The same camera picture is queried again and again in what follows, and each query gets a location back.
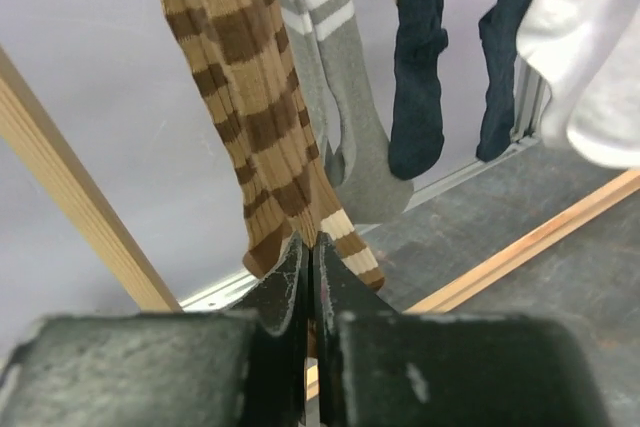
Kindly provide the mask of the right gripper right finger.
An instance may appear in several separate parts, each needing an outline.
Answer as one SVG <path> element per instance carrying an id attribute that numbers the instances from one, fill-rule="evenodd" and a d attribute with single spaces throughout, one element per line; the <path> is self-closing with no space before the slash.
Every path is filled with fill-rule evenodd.
<path id="1" fill-rule="evenodd" d="M 576 338 L 513 313 L 402 314 L 320 235 L 313 249 L 325 426 L 607 426 Z"/>

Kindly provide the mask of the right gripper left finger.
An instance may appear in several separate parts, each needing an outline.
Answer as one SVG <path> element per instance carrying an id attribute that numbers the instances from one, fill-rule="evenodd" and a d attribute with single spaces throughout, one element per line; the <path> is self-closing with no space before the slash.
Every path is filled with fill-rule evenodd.
<path id="1" fill-rule="evenodd" d="M 293 237 L 222 310 L 41 320 L 3 368 L 2 424 L 301 425 L 308 260 Z"/>

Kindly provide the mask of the brown striped sock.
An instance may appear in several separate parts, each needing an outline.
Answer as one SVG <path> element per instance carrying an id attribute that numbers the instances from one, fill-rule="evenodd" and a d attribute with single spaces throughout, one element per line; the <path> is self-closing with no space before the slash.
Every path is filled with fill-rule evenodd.
<path id="1" fill-rule="evenodd" d="M 319 232 L 366 285 L 385 277 L 330 185 L 312 131 L 278 0 L 161 0 L 231 158 L 249 238 L 243 262 L 256 277 L 289 238 Z"/>

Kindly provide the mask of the grey sock white stripes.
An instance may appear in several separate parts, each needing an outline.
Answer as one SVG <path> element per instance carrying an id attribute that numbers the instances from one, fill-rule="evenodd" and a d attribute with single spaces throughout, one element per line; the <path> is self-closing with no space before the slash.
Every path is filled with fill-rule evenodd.
<path id="1" fill-rule="evenodd" d="M 355 224 L 400 215 L 414 193 L 395 177 L 375 108 L 353 0 L 279 0 L 321 164 Z"/>

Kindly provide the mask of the dark navy sock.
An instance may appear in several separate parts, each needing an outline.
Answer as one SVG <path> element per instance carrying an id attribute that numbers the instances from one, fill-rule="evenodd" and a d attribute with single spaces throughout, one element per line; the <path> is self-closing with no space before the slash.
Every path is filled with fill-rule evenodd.
<path id="1" fill-rule="evenodd" d="M 480 19 L 479 36 L 489 85 L 476 157 L 490 162 L 511 143 L 515 122 L 516 34 L 532 0 L 497 0 Z"/>
<path id="2" fill-rule="evenodd" d="M 388 162 L 402 180 L 435 165 L 444 145 L 438 57 L 448 46 L 444 0 L 396 0 L 399 26 Z"/>

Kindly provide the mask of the white sock black stripes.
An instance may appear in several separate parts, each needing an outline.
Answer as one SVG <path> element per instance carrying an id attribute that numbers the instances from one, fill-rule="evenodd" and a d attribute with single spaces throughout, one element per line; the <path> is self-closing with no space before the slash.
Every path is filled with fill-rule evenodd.
<path id="1" fill-rule="evenodd" d="M 532 0 L 516 46 L 549 88 L 543 143 L 638 168 L 639 0 Z"/>

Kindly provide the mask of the wooden drying rack frame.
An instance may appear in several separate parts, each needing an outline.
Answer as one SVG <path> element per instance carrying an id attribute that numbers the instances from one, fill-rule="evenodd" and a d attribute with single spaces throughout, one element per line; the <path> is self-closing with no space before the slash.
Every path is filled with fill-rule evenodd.
<path id="1" fill-rule="evenodd" d="M 143 311 L 181 306 L 7 56 L 1 135 Z M 449 312 L 639 189 L 629 170 L 421 299 L 409 313 Z"/>

